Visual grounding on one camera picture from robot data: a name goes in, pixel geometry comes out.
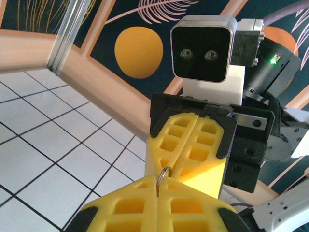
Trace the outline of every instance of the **green led light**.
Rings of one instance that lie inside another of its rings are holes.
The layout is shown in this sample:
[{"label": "green led light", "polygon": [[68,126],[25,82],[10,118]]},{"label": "green led light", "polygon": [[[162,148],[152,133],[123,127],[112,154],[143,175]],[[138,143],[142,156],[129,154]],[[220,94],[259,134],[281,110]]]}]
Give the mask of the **green led light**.
[{"label": "green led light", "polygon": [[271,59],[271,60],[270,60],[270,63],[271,63],[271,64],[277,64],[277,61],[276,61],[275,59]]}]

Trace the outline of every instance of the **yellow lattice pad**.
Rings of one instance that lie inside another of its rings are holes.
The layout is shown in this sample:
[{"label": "yellow lattice pad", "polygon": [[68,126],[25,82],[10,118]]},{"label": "yellow lattice pad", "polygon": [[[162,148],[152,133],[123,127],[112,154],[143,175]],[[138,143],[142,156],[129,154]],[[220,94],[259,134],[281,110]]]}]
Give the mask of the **yellow lattice pad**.
[{"label": "yellow lattice pad", "polygon": [[226,158],[216,157],[224,129],[213,119],[182,113],[168,119],[156,138],[147,140],[145,175],[169,166],[173,178],[218,198]]},{"label": "yellow lattice pad", "polygon": [[219,208],[228,204],[164,177],[147,176],[86,204],[98,209],[87,232],[227,232]]}]

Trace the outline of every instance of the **white tiled floor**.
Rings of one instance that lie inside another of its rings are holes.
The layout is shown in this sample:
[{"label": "white tiled floor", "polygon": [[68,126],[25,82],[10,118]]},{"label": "white tiled floor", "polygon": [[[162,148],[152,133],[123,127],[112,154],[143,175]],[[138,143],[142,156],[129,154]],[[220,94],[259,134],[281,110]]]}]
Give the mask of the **white tiled floor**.
[{"label": "white tiled floor", "polygon": [[48,70],[0,75],[0,231],[62,231],[141,178],[145,143]]}]

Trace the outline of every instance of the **key ring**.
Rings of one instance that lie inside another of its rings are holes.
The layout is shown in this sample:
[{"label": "key ring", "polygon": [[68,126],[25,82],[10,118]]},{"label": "key ring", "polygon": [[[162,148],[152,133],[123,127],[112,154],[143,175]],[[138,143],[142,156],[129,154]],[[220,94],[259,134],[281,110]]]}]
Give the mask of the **key ring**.
[{"label": "key ring", "polygon": [[171,177],[172,176],[172,168],[167,166],[167,167],[162,169],[162,172],[161,172],[161,174],[158,178],[158,182],[156,183],[156,196],[157,197],[159,197],[159,189],[160,189],[161,181],[168,171],[169,171],[169,177]]}]

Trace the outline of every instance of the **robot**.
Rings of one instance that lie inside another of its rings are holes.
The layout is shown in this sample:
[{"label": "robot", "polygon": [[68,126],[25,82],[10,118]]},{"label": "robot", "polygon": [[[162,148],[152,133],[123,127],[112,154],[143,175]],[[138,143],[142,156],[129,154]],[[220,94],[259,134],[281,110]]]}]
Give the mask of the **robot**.
[{"label": "robot", "polygon": [[253,192],[265,160],[290,158],[309,125],[277,100],[300,60],[263,20],[185,16],[171,30],[183,96],[155,93],[145,177],[86,204],[66,232],[291,232],[309,222],[309,180],[239,214],[223,184]]}]

